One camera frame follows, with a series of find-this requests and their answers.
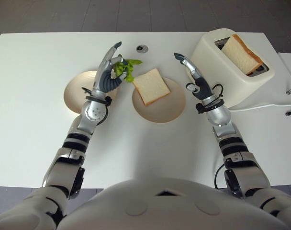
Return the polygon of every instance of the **plate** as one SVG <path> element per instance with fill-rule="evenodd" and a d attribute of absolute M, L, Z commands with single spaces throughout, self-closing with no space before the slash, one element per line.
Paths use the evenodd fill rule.
<path fill-rule="evenodd" d="M 183 112 L 186 104 L 185 93 L 182 87 L 169 78 L 163 78 L 170 94 L 159 98 L 157 101 L 145 106 L 140 94 L 135 89 L 132 100 L 135 110 L 144 119 L 155 123 L 166 123 L 173 121 Z"/>
<path fill-rule="evenodd" d="M 80 114 L 82 106 L 86 102 L 87 96 L 87 94 L 82 90 L 82 87 L 92 90 L 96 74 L 96 71 L 80 73 L 66 86 L 64 91 L 64 101 L 66 106 L 73 112 Z M 117 89 L 106 94 L 106 96 L 110 96 L 113 100 L 116 95 Z"/>

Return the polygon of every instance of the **white bread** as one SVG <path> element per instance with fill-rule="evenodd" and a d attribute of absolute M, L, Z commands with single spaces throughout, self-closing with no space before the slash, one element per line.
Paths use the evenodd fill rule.
<path fill-rule="evenodd" d="M 136 77 L 133 84 L 145 106 L 171 93 L 157 69 Z"/>
<path fill-rule="evenodd" d="M 230 36 L 222 52 L 246 75 L 262 64 L 262 60 L 236 34 Z"/>

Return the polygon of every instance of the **white cable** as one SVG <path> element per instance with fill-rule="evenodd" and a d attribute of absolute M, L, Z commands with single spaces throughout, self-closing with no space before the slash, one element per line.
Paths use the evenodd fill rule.
<path fill-rule="evenodd" d="M 265 104 L 265 105 L 260 105 L 260 106 L 256 106 L 256 107 L 246 108 L 246 109 L 230 109 L 230 112 L 242 112 L 242 111 L 260 109 L 260 108 L 265 108 L 265 107 L 270 107 L 270 106 L 291 107 L 291 104 Z"/>

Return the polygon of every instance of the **green lettuce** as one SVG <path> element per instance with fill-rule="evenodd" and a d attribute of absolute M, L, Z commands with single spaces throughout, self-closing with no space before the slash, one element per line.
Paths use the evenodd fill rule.
<path fill-rule="evenodd" d="M 127 71 L 126 78 L 124 80 L 126 82 L 133 82 L 134 77 L 132 75 L 132 72 L 134 70 L 134 65 L 139 65 L 142 63 L 140 60 L 134 60 L 134 59 L 126 59 L 127 65 L 123 64 L 122 62 L 117 62 L 113 66 L 113 70 L 116 74 L 116 77 L 119 77 L 125 70 Z"/>

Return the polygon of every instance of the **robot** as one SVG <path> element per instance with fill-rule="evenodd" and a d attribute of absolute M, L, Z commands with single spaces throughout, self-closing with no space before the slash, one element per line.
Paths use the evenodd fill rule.
<path fill-rule="evenodd" d="M 44 176 L 43 185 L 20 204 L 0 214 L 0 230 L 76 229 L 291 229 L 291 196 L 270 183 L 248 151 L 223 99 L 215 95 L 197 67 L 185 56 L 175 58 L 187 67 L 195 83 L 186 88 L 201 102 L 223 154 L 230 194 L 192 181 L 173 178 L 130 180 L 113 185 L 69 215 L 67 201 L 78 196 L 83 182 L 85 152 L 97 125 L 105 121 L 111 99 L 106 93 L 126 77 L 111 78 L 121 42 L 103 58 L 92 90 L 73 121 L 63 146 Z"/>

